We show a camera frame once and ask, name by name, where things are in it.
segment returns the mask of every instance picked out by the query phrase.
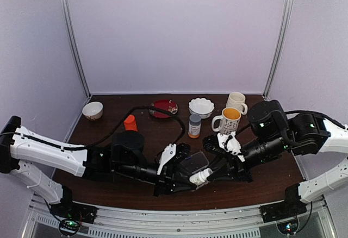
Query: pill bottle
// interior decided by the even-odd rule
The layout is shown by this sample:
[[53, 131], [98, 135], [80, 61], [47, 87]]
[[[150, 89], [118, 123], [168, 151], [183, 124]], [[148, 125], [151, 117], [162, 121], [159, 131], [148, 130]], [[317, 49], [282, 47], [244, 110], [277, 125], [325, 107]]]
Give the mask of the pill bottle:
[[210, 168], [207, 168], [191, 176], [190, 182], [195, 185], [201, 185], [207, 181], [208, 176], [210, 176], [212, 173], [213, 171]]
[[199, 115], [191, 115], [189, 118], [189, 137], [196, 139], [200, 136], [201, 117]]

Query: dark wooden surface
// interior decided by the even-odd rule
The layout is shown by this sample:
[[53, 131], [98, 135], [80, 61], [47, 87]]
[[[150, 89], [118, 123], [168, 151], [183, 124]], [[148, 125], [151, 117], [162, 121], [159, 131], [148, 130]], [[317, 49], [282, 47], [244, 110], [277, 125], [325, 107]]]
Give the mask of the dark wooden surface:
[[[213, 133], [212, 118], [221, 114], [225, 107], [227, 95], [119, 95], [93, 96], [92, 101], [100, 101], [104, 105], [103, 117], [98, 121], [88, 121], [82, 117], [71, 137], [71, 143], [88, 144], [109, 133], [118, 120], [133, 106], [148, 105], [158, 99], [172, 99], [179, 106], [178, 115], [188, 124], [188, 103], [192, 98], [206, 97], [215, 104], [212, 116], [202, 121], [201, 136], [191, 139], [187, 134], [181, 142], [191, 146], [191, 152], [202, 150], [202, 139]], [[247, 95], [249, 107], [262, 101], [259, 95]], [[138, 130], [145, 137], [144, 154], [148, 160], [162, 151], [166, 145], [174, 141], [180, 132], [174, 120], [153, 118], [147, 111], [134, 113]], [[247, 123], [243, 116], [239, 127]], [[241, 144], [254, 138], [248, 129], [239, 135]], [[257, 166], [251, 170], [254, 182], [212, 182], [194, 192], [175, 193], [169, 196], [153, 197], [153, 186], [126, 177], [117, 176], [114, 183], [94, 182], [74, 177], [57, 170], [54, 180], [67, 185], [73, 190], [73, 199], [78, 202], [141, 210], [201, 210], [222, 209], [239, 206], [267, 203], [284, 199], [286, 187], [302, 180], [301, 173], [292, 155], [284, 153], [281, 159]]]

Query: bottle cap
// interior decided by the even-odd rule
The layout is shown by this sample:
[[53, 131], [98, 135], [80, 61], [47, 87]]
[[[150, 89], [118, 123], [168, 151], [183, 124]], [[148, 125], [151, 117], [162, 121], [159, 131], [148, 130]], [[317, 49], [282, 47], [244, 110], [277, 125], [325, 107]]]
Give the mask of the bottle cap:
[[190, 120], [190, 124], [192, 124], [193, 126], [197, 126], [201, 124], [202, 119], [199, 115], [193, 114], [190, 116], [189, 120]]

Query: white bottle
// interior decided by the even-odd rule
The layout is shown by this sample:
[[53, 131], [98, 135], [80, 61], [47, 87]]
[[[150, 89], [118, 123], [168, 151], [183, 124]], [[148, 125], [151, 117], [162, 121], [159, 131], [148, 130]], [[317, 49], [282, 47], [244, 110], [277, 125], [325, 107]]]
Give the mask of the white bottle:
[[208, 176], [210, 176], [213, 171], [210, 168], [207, 168], [201, 172], [195, 173], [190, 177], [190, 182], [195, 185], [201, 185], [207, 181]]

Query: white mug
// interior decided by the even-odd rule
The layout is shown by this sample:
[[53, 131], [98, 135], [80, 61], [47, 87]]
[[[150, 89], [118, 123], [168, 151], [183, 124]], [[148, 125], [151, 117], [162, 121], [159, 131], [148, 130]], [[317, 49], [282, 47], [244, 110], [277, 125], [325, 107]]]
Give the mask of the white mug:
[[[212, 120], [212, 129], [215, 132], [220, 132], [224, 135], [229, 135], [233, 131], [237, 131], [238, 124], [241, 118], [241, 113], [236, 108], [224, 108], [222, 115], [216, 116]], [[219, 127], [214, 128], [214, 123], [221, 120]]]
[[238, 109], [242, 115], [248, 112], [248, 106], [245, 104], [245, 96], [240, 92], [229, 94], [226, 107]]

